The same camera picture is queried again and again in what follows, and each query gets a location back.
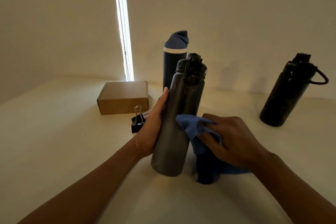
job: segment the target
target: microfiber cloth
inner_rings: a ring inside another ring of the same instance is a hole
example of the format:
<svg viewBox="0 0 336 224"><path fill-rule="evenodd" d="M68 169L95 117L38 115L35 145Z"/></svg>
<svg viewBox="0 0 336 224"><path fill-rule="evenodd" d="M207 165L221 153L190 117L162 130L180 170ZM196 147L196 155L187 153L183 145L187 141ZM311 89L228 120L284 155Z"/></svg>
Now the microfiber cloth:
<svg viewBox="0 0 336 224"><path fill-rule="evenodd" d="M222 142L223 139L219 134L203 125L204 123L214 124L213 121L189 114L178 115L176 121L191 141L196 155L197 181L199 183L211 184L218 180L220 174L244 174L249 172L216 158L212 151L197 137L200 133L209 132L216 141Z"/></svg>

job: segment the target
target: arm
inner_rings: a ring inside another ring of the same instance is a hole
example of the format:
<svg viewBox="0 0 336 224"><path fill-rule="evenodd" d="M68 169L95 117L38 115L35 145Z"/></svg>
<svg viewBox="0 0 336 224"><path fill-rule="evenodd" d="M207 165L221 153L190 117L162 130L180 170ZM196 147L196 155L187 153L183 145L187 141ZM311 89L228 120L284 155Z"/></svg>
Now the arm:
<svg viewBox="0 0 336 224"><path fill-rule="evenodd" d="M19 224L95 223L136 163L153 153L167 96L165 88L139 133L112 157L31 212Z"/></svg>
<svg viewBox="0 0 336 224"><path fill-rule="evenodd" d="M271 192L295 224L336 223L336 207L300 179L277 155L267 151L242 119L205 114L216 125L208 127L223 138L217 143L210 134L199 138L215 156L234 166L249 169Z"/></svg>

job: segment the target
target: black binder clip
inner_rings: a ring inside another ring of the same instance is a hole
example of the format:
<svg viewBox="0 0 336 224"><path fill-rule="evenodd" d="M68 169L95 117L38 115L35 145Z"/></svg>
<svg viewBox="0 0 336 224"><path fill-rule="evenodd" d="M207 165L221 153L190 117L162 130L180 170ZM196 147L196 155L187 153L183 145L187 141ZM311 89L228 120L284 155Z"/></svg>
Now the black binder clip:
<svg viewBox="0 0 336 224"><path fill-rule="evenodd" d="M135 121L131 124L131 128L132 128L132 133L138 133L139 130L142 128L142 126L144 125L144 120L142 119L142 115L140 115L141 118L141 122L137 121L137 116L138 116L138 109L139 108L139 113L141 114L141 106L137 105L136 107L134 107L134 111L135 111Z"/></svg>

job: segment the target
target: water bottle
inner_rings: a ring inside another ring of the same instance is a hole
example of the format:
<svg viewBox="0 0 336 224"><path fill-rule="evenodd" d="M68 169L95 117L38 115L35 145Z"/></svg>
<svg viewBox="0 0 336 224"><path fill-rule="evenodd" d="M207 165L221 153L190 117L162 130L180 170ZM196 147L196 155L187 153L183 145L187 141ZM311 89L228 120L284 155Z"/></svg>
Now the water bottle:
<svg viewBox="0 0 336 224"><path fill-rule="evenodd" d="M163 89L170 89L177 63L187 57L189 43L186 30L175 32L163 47Z"/></svg>
<svg viewBox="0 0 336 224"><path fill-rule="evenodd" d="M179 114L196 115L204 88L207 67L201 56L188 54L177 64L151 166L166 176L178 176L183 169L189 138L176 122Z"/></svg>
<svg viewBox="0 0 336 224"><path fill-rule="evenodd" d="M317 66L309 62L310 57L310 54L298 53L292 61L287 62L260 113L264 123L282 126L309 84L323 85L329 82ZM324 78L324 82L312 81L316 72Z"/></svg>

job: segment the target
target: table surface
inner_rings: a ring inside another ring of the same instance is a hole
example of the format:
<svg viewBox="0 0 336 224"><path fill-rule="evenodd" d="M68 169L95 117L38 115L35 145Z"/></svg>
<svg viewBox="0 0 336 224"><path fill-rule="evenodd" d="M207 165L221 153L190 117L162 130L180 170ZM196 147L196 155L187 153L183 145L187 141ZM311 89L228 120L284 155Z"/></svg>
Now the table surface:
<svg viewBox="0 0 336 224"><path fill-rule="evenodd" d="M133 114L100 115L106 80L57 78L0 105L0 223L16 223L99 166L131 137ZM162 86L149 85L152 107ZM280 128L258 119L264 94L205 89L198 115L240 116L257 139L336 204L336 101L302 98ZM165 177L142 159L99 223L290 223L253 174L195 182L189 147L183 173Z"/></svg>

